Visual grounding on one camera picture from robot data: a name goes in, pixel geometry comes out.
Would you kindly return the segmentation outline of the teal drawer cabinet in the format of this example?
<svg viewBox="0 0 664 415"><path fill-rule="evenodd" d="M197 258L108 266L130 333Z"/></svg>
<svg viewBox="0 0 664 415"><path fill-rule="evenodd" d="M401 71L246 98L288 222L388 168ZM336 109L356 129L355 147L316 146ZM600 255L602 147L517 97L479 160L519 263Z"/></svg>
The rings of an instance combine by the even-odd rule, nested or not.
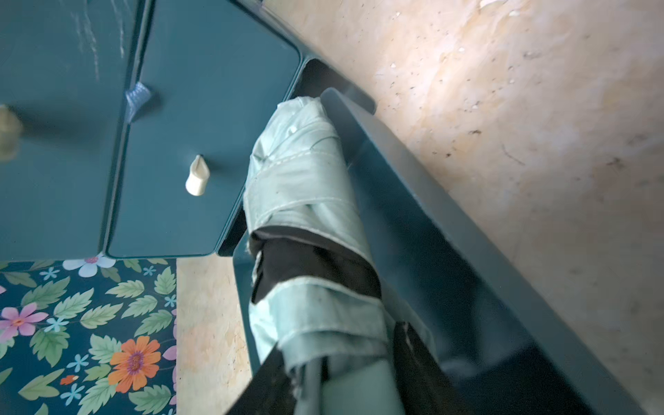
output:
<svg viewBox="0 0 664 415"><path fill-rule="evenodd" d="M276 22L232 1L1 4L4 414L174 411L163 363L108 384L128 339L170 346L176 258L254 264L242 207L277 105L322 100L380 276L430 328L476 414L638 414L609 374L406 147L375 102Z"/></svg>

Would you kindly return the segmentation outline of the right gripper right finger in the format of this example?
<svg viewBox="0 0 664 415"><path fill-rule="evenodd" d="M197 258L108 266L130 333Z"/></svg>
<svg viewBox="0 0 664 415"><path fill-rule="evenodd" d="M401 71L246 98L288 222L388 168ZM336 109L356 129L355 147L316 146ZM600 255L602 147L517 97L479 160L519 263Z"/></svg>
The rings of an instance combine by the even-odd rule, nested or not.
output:
<svg viewBox="0 0 664 415"><path fill-rule="evenodd" d="M410 323L397 322L394 327L393 358L406 414L470 413Z"/></svg>

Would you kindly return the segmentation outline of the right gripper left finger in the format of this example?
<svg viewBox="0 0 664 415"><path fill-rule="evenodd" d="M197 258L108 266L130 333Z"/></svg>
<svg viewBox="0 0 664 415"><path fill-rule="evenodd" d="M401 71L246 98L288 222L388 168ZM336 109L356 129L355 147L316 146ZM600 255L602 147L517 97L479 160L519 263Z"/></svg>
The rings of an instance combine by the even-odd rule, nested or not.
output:
<svg viewBox="0 0 664 415"><path fill-rule="evenodd" d="M226 415L292 415L296 404L283 354L274 347Z"/></svg>

